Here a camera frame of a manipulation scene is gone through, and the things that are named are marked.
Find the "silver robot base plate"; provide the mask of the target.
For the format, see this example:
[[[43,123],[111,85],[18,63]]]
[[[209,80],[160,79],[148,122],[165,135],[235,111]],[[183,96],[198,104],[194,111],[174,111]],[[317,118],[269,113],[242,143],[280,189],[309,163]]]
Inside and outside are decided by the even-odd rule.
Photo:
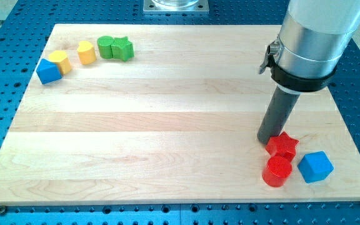
[[[144,0],[145,13],[208,12],[208,0]]]

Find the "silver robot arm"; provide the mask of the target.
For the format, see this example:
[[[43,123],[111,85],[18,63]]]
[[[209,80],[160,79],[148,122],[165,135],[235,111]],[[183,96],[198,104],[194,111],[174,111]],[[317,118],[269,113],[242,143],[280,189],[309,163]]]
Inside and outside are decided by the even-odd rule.
[[[269,68],[281,94],[322,90],[359,25],[360,0],[290,0],[259,72]]]

